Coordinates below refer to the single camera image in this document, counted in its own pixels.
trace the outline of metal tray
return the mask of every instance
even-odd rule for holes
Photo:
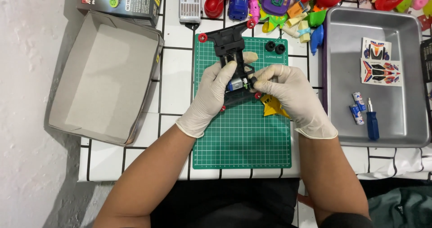
[[[323,106],[339,131],[342,145],[420,148],[429,144],[429,105],[423,82],[420,22],[393,12],[336,7],[324,22]],[[391,59],[401,60],[402,87],[362,84],[362,38],[392,43]],[[377,112],[380,139],[368,138],[367,125],[356,125],[349,105],[352,93],[371,98]]]

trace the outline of latex glove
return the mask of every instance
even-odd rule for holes
[[[243,61],[252,63],[258,59],[253,52],[244,52]],[[221,68],[220,62],[206,68],[201,77],[200,85],[191,106],[175,122],[185,134],[199,138],[204,130],[223,106],[225,88],[237,68],[237,63],[231,61]]]
[[[276,97],[295,121],[295,129],[310,139],[333,139],[338,131],[330,122],[305,74],[297,67],[273,64],[254,73],[254,88]]]

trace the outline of screwdriver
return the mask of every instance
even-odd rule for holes
[[[378,120],[376,114],[377,112],[374,112],[371,99],[368,98],[368,112],[366,113],[368,116],[368,135],[369,138],[373,140],[379,139]]]

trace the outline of green cutting mat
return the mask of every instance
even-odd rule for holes
[[[251,65],[259,70],[273,63],[288,65],[288,50],[278,55],[267,52],[268,38],[243,37],[245,50],[258,54]],[[278,39],[288,48],[286,39]],[[193,72],[194,95],[201,76],[208,66],[219,61],[213,43],[198,42],[195,35],[195,62]],[[194,169],[290,168],[291,135],[289,119],[282,115],[263,116],[264,105],[251,98],[227,106],[213,118],[193,147]]]

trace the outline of person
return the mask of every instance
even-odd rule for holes
[[[252,52],[243,57],[246,63],[258,59]],[[299,178],[177,181],[196,139],[218,115],[236,67],[231,61],[205,69],[188,110],[120,176],[94,228],[293,227]],[[302,71],[270,65],[254,76],[254,88],[279,99],[300,133],[301,178],[317,225],[372,227],[338,131]]]

